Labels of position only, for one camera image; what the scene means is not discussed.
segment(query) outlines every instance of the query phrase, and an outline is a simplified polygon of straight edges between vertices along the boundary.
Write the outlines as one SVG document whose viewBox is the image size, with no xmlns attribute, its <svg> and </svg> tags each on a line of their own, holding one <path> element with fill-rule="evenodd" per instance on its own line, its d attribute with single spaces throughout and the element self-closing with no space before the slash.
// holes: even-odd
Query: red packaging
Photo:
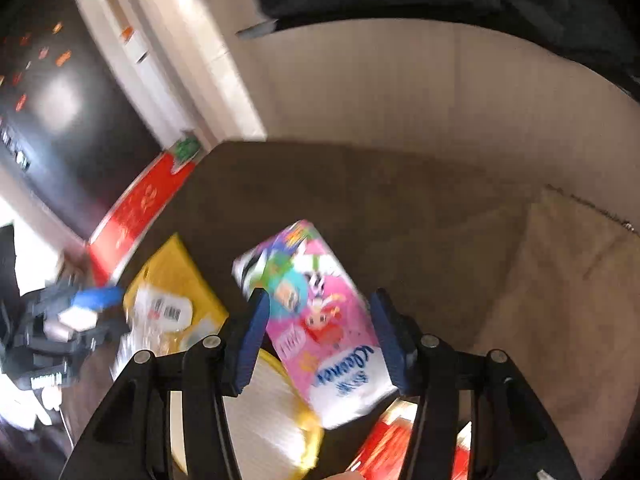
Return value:
<svg viewBox="0 0 640 480">
<path fill-rule="evenodd" d="M 395 400 L 378 419 L 348 471 L 365 480 L 398 480 L 414 426 L 417 404 Z M 469 470 L 471 423 L 458 434 L 451 480 L 466 480 Z"/>
</svg>

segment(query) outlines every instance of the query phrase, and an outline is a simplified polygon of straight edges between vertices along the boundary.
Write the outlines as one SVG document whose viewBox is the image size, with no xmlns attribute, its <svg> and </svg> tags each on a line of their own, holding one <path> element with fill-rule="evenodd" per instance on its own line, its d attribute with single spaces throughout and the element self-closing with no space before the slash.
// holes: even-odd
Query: kleenex logo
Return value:
<svg viewBox="0 0 640 480">
<path fill-rule="evenodd" d="M 344 357 L 335 365 L 322 368 L 316 372 L 316 382 L 314 386 L 324 386 L 333 383 L 337 378 L 349 373 L 355 367 L 365 368 L 369 361 L 369 354 L 375 354 L 370 346 L 362 345 L 353 349 L 353 352 Z"/>
</svg>

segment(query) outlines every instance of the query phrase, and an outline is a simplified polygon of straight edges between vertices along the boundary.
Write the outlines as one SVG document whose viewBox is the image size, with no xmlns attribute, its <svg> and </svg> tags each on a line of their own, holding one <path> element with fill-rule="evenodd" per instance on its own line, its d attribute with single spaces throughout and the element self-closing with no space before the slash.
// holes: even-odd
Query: yellow bag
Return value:
<svg viewBox="0 0 640 480">
<path fill-rule="evenodd" d="M 186 350 L 204 336 L 218 332 L 228 316 L 225 307 L 200 275 L 177 233 L 149 258 L 129 285 L 123 302 L 127 319 L 132 319 L 136 294 L 142 284 L 188 298 L 193 306 L 191 326 L 182 332 L 164 332 L 158 342 L 160 351 L 152 348 L 156 354 Z"/>
<path fill-rule="evenodd" d="M 190 327 L 182 332 L 154 333 L 149 338 L 150 345 L 143 348 L 153 350 L 156 355 L 185 350 L 217 332 L 228 317 L 177 234 L 147 261 L 127 289 L 124 308 L 130 322 L 134 320 L 138 288 L 143 284 L 188 298 L 193 307 Z M 186 471 L 181 406 L 181 392 L 172 392 L 172 454 L 178 466 Z M 268 352 L 260 350 L 245 394 L 237 399 L 225 398 L 225 406 L 234 450 L 246 480 L 299 480 L 316 465 L 323 436 L 319 419 L 298 395 L 282 364 Z"/>
</svg>

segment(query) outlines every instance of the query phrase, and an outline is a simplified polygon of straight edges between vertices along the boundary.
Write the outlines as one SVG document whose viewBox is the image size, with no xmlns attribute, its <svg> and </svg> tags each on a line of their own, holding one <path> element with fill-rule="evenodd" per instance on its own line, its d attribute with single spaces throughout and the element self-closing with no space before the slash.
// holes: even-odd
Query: white label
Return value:
<svg viewBox="0 0 640 480">
<path fill-rule="evenodd" d="M 191 324 L 193 307 L 188 298 L 174 296 L 149 285 L 140 285 L 136 314 L 158 325 L 162 332 L 178 332 Z"/>
</svg>

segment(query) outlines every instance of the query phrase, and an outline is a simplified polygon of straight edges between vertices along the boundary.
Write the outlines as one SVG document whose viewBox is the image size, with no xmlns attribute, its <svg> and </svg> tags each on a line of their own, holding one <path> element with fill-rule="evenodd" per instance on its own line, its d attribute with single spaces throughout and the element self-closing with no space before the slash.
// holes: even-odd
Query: metal screw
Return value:
<svg viewBox="0 0 640 480">
<path fill-rule="evenodd" d="M 440 344 L 440 340 L 434 335 L 425 334 L 420 338 L 420 343 L 427 348 L 436 348 Z"/>
<path fill-rule="evenodd" d="M 505 363 L 509 360 L 507 354 L 505 354 L 502 350 L 491 350 L 490 353 L 491 361 L 495 363 Z"/>
<path fill-rule="evenodd" d="M 149 359 L 151 359 L 151 352 L 149 350 L 141 350 L 133 356 L 133 360 L 139 365 L 146 363 Z"/>
<path fill-rule="evenodd" d="M 220 343 L 222 343 L 222 339 L 217 335 L 210 335 L 202 340 L 204 348 L 215 348 L 216 346 L 220 346 Z"/>
</svg>

